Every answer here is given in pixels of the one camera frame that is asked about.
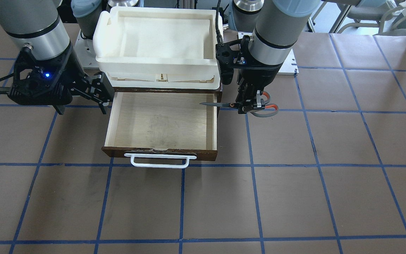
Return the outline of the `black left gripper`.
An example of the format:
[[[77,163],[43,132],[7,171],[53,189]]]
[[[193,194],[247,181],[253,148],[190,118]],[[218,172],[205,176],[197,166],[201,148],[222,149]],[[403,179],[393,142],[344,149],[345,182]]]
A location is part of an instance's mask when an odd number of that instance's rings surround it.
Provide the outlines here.
[[[252,44],[253,37],[244,36],[242,39],[221,42],[215,46],[223,85],[232,82],[234,69],[238,69],[238,114],[265,109],[266,101],[262,97],[262,91],[281,68],[280,64],[267,65],[255,59],[248,49]]]

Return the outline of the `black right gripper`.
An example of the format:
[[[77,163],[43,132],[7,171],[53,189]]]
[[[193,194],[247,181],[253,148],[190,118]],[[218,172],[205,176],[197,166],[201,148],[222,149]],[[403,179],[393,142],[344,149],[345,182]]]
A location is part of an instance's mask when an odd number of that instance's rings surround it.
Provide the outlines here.
[[[97,106],[107,114],[115,90],[105,72],[88,76],[79,63],[71,43],[58,56],[38,60],[34,47],[26,43],[13,69],[8,98],[19,105],[49,105],[63,115],[66,105]]]

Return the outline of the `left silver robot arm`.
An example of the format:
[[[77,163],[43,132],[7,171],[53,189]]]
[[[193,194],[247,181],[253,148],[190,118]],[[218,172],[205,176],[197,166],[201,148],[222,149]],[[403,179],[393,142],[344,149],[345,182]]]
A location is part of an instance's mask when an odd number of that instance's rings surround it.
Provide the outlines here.
[[[280,71],[298,40],[318,0],[266,0],[251,36],[224,42],[216,27],[216,59],[221,83],[232,82],[238,70],[238,95],[232,103],[205,103],[205,106],[235,108],[239,114],[272,117],[279,111],[264,88]]]

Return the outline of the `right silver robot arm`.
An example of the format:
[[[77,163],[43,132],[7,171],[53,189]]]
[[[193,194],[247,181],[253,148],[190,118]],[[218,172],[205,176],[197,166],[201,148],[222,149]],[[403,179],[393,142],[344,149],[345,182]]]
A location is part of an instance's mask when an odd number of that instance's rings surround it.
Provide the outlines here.
[[[13,73],[0,78],[0,94],[19,105],[50,105],[62,115],[74,96],[106,114],[115,91],[104,72],[85,73],[50,0],[0,0],[0,25],[20,48]]]

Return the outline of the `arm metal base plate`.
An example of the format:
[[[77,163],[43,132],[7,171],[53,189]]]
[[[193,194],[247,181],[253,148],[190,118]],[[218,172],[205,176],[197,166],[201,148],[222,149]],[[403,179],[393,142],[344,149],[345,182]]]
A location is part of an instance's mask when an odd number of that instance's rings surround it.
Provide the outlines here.
[[[74,50],[84,69],[99,69],[96,61],[96,53],[93,47],[93,40],[85,38],[81,30],[78,33]]]
[[[239,39],[245,36],[250,37],[248,51],[255,60],[270,66],[281,64],[278,74],[298,74],[299,69],[296,64],[292,46],[279,48],[266,43],[264,38],[259,36],[255,30],[252,33],[238,32]]]

